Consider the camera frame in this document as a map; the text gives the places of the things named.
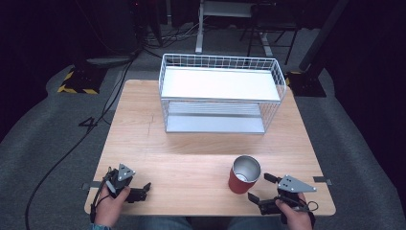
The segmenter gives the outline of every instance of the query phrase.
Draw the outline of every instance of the white wire basket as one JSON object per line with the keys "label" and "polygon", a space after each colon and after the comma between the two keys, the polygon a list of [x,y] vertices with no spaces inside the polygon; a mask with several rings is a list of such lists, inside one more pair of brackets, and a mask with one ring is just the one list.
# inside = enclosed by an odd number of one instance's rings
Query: white wire basket
{"label": "white wire basket", "polygon": [[159,93],[166,132],[263,134],[285,92],[274,58],[163,56]]}

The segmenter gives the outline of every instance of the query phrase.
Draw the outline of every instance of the black cable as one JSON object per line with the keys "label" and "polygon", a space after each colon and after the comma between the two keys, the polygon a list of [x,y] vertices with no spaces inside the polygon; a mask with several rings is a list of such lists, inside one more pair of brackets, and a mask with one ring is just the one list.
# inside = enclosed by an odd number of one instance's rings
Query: black cable
{"label": "black cable", "polygon": [[101,200],[98,201],[98,198],[102,192],[102,188],[104,187],[104,184],[110,180],[111,178],[111,167],[108,167],[108,172],[105,174],[105,177],[102,178],[101,181],[101,185],[98,188],[98,191],[95,194],[95,197],[93,199],[93,202],[90,204],[90,222],[94,223],[95,222],[95,218],[96,218],[96,208],[98,207],[99,203],[102,202],[102,200],[104,200],[105,198],[109,197],[110,195],[105,196],[104,198],[102,198]]}
{"label": "black cable", "polygon": [[109,61],[106,63],[92,63],[91,61],[89,61],[89,59],[87,59],[88,62],[90,62],[92,65],[96,66],[96,68],[99,68],[99,69],[109,69],[109,68],[113,68],[113,67],[117,67],[117,66],[121,66],[121,65],[126,65],[131,60],[132,60],[132,56],[129,56],[127,59],[124,59],[124,60]]}
{"label": "black cable", "polygon": [[151,40],[157,41],[157,39],[156,39],[156,38],[155,38],[155,39],[149,38],[149,35],[152,34],[152,32],[149,32],[149,33],[147,34],[147,37],[146,37],[145,42],[144,42],[143,44],[144,44],[144,46],[147,46],[148,48],[151,48],[151,49],[159,49],[159,48],[162,48],[162,47],[168,42],[168,39],[171,39],[173,36],[179,34],[179,30],[180,30],[180,29],[177,29],[177,32],[176,32],[175,34],[171,34],[173,30],[170,30],[167,34],[163,35],[163,36],[162,36],[162,38],[163,38],[163,40],[162,40],[162,41],[163,41],[163,42],[162,42],[163,44],[162,44],[162,45],[161,45],[161,44],[150,44],[149,42],[150,42]]}
{"label": "black cable", "polygon": [[124,67],[124,69],[123,69],[123,71],[122,71],[122,77],[121,77],[120,80],[114,85],[114,88],[113,88],[113,90],[111,91],[110,96],[108,97],[108,99],[111,98],[111,95],[112,95],[113,92],[115,91],[117,85],[120,84],[120,87],[117,89],[116,96],[114,97],[113,101],[110,103],[110,106],[106,108],[107,103],[108,103],[108,100],[107,100],[107,101],[105,102],[105,104],[104,104],[104,107],[103,107],[103,110],[102,110],[102,113],[101,113],[101,118],[102,118],[108,125],[110,125],[110,126],[111,126],[111,123],[107,122],[107,121],[104,119],[104,115],[107,113],[107,111],[111,108],[111,106],[113,105],[113,103],[116,102],[117,98],[119,97],[120,90],[122,89],[122,87],[123,87],[123,85],[124,85],[125,76],[126,76],[126,74],[127,74],[127,72],[128,72],[129,67],[131,66],[132,62],[134,61],[134,59],[132,59],[132,60]]}
{"label": "black cable", "polygon": [[299,204],[306,205],[305,201],[299,198]]}
{"label": "black cable", "polygon": [[156,57],[156,58],[162,59],[162,57],[161,57],[161,56],[159,56],[159,55],[157,55],[157,54],[155,54],[155,53],[153,53],[153,52],[151,52],[151,51],[147,50],[146,48],[144,48],[144,51],[145,51],[145,52],[147,52],[147,54],[149,54],[149,55],[151,55],[151,56],[153,56],[153,57]]}
{"label": "black cable", "polygon": [[[131,66],[131,64],[133,63],[133,61],[135,60],[135,58],[138,55],[135,55],[133,57],[133,59],[126,65],[125,67],[125,73],[124,76],[126,75],[129,66]],[[120,88],[118,90],[118,92],[120,92],[120,89],[122,88],[124,84],[124,81],[122,80],[122,83],[120,85]],[[90,126],[86,133],[74,144],[74,146],[72,148],[70,148],[53,166],[52,168],[50,168],[47,173],[45,173],[45,175],[42,177],[42,179],[39,181],[39,183],[35,186],[29,201],[27,202],[27,206],[26,206],[26,210],[24,213],[24,220],[25,220],[25,225],[26,225],[26,229],[30,230],[30,222],[29,222],[29,215],[30,215],[30,206],[31,203],[33,202],[33,199],[35,197],[36,192],[38,191],[39,187],[41,187],[41,185],[44,183],[44,181],[48,178],[48,176],[51,174],[51,172],[72,152],[75,150],[75,148],[89,135],[89,133],[93,130],[93,128],[95,128],[95,126],[98,124],[98,122],[103,119],[104,115],[107,113],[107,111],[111,108],[111,106],[113,105],[113,103],[116,101],[116,99],[118,98],[119,93],[116,94],[115,98],[113,99],[113,102],[110,104],[109,107],[107,107],[107,109],[103,109],[103,113],[101,114],[100,118],[96,121],[96,123],[94,123],[93,126]]]}
{"label": "black cable", "polygon": [[117,55],[126,55],[126,56],[127,56],[127,55],[133,55],[134,53],[136,53],[136,52],[139,50],[139,48],[137,47],[133,52],[130,52],[130,53],[120,53],[120,52],[117,52],[117,51],[111,49],[108,45],[106,45],[106,44],[104,43],[104,41],[102,40],[102,38],[99,36],[99,34],[97,33],[95,27],[94,27],[94,26],[92,25],[92,23],[90,22],[89,17],[88,17],[88,16],[86,15],[86,13],[84,12],[83,7],[80,5],[80,3],[78,2],[78,0],[75,0],[75,2],[76,2],[76,4],[78,5],[81,14],[83,14],[84,18],[86,19],[87,23],[89,24],[90,28],[92,29],[93,34],[95,34],[95,36],[96,36],[96,38],[98,39],[98,41],[99,41],[107,50],[109,50],[110,52],[112,52],[112,53],[114,53],[114,54],[117,54]]}
{"label": "black cable", "polygon": [[314,209],[309,209],[310,210],[310,212],[313,212],[313,211],[316,211],[316,210],[318,210],[319,209],[319,204],[318,203],[316,203],[315,201],[308,201],[308,203],[307,203],[307,207],[310,207],[310,204],[311,203],[314,203],[314,204],[316,204],[316,207],[314,208]]}
{"label": "black cable", "polygon": [[160,49],[160,48],[168,48],[170,45],[172,45],[176,41],[183,41],[186,39],[191,38],[192,36],[196,36],[197,34],[191,34],[187,35],[188,32],[197,30],[198,24],[192,26],[191,28],[188,29],[183,29],[182,31],[180,29],[177,29],[175,34],[171,34],[173,30],[170,30],[169,33],[163,36],[163,45],[157,45],[157,44],[150,44],[149,41],[150,39],[146,39],[146,41],[143,43],[144,46],[147,46],[149,49]]}
{"label": "black cable", "polygon": [[106,195],[105,197],[99,199],[98,203],[96,204],[96,208],[98,208],[99,204],[102,203],[102,201],[106,198],[110,197],[110,195]]}

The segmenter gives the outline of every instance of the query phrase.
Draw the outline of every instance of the white shelf board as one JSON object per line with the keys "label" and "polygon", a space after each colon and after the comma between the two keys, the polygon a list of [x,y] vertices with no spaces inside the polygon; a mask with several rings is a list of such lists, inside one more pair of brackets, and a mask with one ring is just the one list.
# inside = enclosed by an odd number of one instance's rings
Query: white shelf board
{"label": "white shelf board", "polygon": [[267,70],[169,66],[162,99],[281,101]]}
{"label": "white shelf board", "polygon": [[264,133],[262,118],[169,115],[167,132]]}
{"label": "white shelf board", "polygon": [[169,115],[191,114],[197,116],[245,116],[260,117],[257,103],[200,103],[169,102]]}

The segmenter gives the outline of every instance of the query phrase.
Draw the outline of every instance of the red can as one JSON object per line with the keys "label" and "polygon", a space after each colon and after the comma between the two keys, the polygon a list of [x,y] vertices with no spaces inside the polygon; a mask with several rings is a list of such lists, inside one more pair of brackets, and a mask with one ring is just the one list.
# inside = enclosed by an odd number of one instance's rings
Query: red can
{"label": "red can", "polygon": [[229,187],[236,194],[244,194],[254,186],[259,177],[259,162],[252,156],[241,155],[230,170]]}

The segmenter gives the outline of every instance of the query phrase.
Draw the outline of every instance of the desk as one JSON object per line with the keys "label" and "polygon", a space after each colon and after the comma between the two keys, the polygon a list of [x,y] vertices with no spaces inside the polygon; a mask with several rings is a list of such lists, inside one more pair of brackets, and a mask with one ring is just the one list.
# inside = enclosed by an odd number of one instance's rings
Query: desk
{"label": "desk", "polygon": [[[237,2],[212,2],[200,0],[199,8],[199,29],[197,33],[195,53],[200,55],[203,53],[203,17],[206,16],[231,16],[231,17],[251,17],[251,6],[253,3],[237,3]],[[269,47],[266,34],[260,37],[264,52],[267,57],[272,57],[272,51]]]}
{"label": "desk", "polygon": [[[260,216],[247,194],[228,187],[233,161],[254,156],[263,173],[286,173],[318,189],[306,194],[319,204],[315,215],[335,213],[319,163],[290,90],[264,135],[224,133],[165,133],[156,80],[128,80],[114,116],[94,180],[102,180],[109,166],[120,163],[136,171],[130,184],[142,188],[151,182],[145,202],[124,206],[126,215]],[[89,213],[97,188],[89,192]],[[277,195],[277,186],[263,179],[250,189],[261,199]]]}

